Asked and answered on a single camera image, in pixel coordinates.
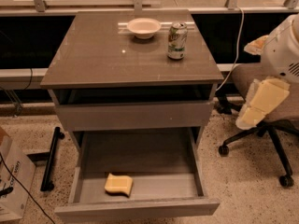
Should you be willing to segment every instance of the can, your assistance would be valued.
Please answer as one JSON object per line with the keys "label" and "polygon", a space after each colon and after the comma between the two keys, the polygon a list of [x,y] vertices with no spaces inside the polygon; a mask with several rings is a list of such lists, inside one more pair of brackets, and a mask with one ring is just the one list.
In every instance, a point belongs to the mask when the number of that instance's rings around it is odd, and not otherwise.
{"label": "can", "polygon": [[172,23],[168,34],[168,57],[175,60],[184,57],[187,33],[185,22],[175,21]]}

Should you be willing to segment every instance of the white bowl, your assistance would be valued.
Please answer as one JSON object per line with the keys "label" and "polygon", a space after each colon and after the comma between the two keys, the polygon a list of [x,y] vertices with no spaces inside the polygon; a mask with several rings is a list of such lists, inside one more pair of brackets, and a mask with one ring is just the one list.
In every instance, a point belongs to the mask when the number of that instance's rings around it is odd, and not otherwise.
{"label": "white bowl", "polygon": [[127,28],[139,39],[149,39],[161,29],[161,24],[155,19],[134,19],[129,21]]}

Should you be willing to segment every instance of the sponge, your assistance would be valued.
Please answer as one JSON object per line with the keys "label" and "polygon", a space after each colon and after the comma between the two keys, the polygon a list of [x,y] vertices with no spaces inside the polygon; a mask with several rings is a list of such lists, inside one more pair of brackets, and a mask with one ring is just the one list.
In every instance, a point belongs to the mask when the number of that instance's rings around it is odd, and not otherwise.
{"label": "sponge", "polygon": [[123,193],[130,196],[133,179],[128,175],[109,174],[105,184],[105,191],[108,193]]}

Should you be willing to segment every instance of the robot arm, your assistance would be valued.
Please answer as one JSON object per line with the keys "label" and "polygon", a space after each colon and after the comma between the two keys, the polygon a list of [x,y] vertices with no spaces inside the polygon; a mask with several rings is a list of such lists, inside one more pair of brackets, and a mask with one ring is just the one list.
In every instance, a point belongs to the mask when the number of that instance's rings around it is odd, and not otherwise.
{"label": "robot arm", "polygon": [[270,35],[249,43],[245,51],[261,55],[269,77],[250,85],[236,120],[243,130],[255,127],[288,97],[291,83],[299,83],[299,14],[289,16]]}

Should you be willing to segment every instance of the terrazzo floor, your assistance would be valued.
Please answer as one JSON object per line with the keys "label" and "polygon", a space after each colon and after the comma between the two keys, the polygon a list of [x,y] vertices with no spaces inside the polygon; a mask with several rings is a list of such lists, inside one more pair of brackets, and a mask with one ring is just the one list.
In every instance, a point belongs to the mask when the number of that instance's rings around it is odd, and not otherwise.
{"label": "terrazzo floor", "polygon": [[[12,117],[11,105],[0,105],[0,125],[12,137],[13,144],[24,153],[48,151],[54,128],[61,124],[52,103],[27,104],[20,116]],[[204,184],[209,197],[221,202],[213,216],[137,219],[118,224],[252,224],[299,223],[299,141],[279,132],[293,169],[294,186],[284,189],[278,177],[285,175],[278,154],[270,139],[250,136],[235,142],[230,156],[222,158],[218,146],[239,130],[235,127],[236,114],[220,115],[215,110],[198,148]],[[54,214],[56,206],[67,204],[78,157],[70,137],[59,142],[52,180],[55,189],[43,193],[39,190],[44,165],[36,167],[31,193],[56,224],[63,222]],[[51,223],[32,200],[28,200],[23,219],[6,224]]]}

